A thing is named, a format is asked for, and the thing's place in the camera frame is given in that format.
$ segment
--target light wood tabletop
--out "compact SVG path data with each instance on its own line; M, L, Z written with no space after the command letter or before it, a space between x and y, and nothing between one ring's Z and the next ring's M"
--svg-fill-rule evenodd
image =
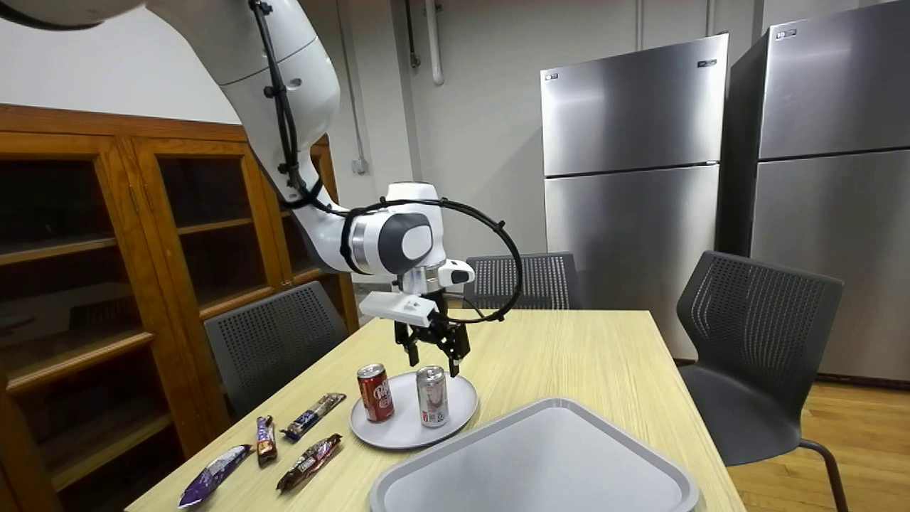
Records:
M274 468L258 469L254 458L244 462L204 510L370 510L367 499L380 473L414 455L373 451L349 433L349 414L357 401L356 369L373 362L387 364L390 377L409 369L404 350L392 338L390 323L370 323L129 510L175 510L181 490L204 463L235 445L254 442L255 416L266 414L278 426L286 426L325 394L348 394L348 401L298 445L278 442ZM568 399L689 473L703 495L700 510L744 510L648 313L511 310L507 323L468 328L468 341L471 354L461 374L477 391L481 414L467 429L507 418L544 399ZM444 362L434 348L421 345L421 364ZM278 495L276 482L309 445L332 433L343 439L342 455L298 493Z

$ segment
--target chair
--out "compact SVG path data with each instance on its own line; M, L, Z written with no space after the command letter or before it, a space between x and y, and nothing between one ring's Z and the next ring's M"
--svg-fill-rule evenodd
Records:
M318 281L276 294L204 323L228 408L242 416L343 338Z
M515 291L511 256L471 256L474 281L463 287L468 308L498 308ZM524 294L515 308L568 310L572 308L572 253L524 253Z
M848 510L832 452L800 429L838 298L832 280L709 251L676 313L700 350L679 374L721 462L812 451L825 458L835 510Z

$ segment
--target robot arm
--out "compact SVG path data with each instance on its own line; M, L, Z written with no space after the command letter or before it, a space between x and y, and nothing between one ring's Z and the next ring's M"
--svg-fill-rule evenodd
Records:
M138 4L0 0L0 15L36 28L84 28ZM424 338L437 345L457 374L468 348L463 325L447 320L444 287L471 281L471 270L447 259L434 187L397 183L377 204L342 207L308 158L339 112L339 76L298 0L147 0L144 7L190 44L218 82L258 165L308 230L318 259L336 270L397 281L400 291L373 294L362 310L396 320L411 364L411 341Z

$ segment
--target stainless steel refrigerator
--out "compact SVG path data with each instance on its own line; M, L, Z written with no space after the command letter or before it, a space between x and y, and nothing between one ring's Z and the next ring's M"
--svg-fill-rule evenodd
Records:
M822 374L910 381L910 4L770 27L727 129L727 249L844 280Z
M694 350L676 298L716 239L727 38L539 71L545 239L579 308L646 308Z

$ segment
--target cabinet shelf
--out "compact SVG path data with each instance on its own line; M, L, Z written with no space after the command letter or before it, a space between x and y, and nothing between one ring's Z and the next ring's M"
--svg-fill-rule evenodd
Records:
M175 229L175 233L178 236L194 236L194 233L232 230L232 229L244 229L244 224L254 224L254 219L225 219L225 222L184 224L184 229Z
M151 442L167 426L167 414L137 414L137 408L119 408L90 424L83 424L80 429L47 442L42 448L42 455L47 462L55 493L62 493L65 488L83 482L84 475Z
M33 368L11 374L5 391L11 395L22 395L28 391L45 388L52 381L83 374L83 369L96 368L102 362L137 354L137 350L147 348L151 341L154 341L151 334L134 334L134 337L126 337L117 341L111 341L111 338L93 341L87 348L77 348L77 350L59 354L55 358L45 358Z
M117 249L113 239L77 239L77 243L42 243L42 244L26 244L26 249L0 249L0 268L59 259L59 256L77 256L77 253L90 253L90 251L107 251L107 249Z

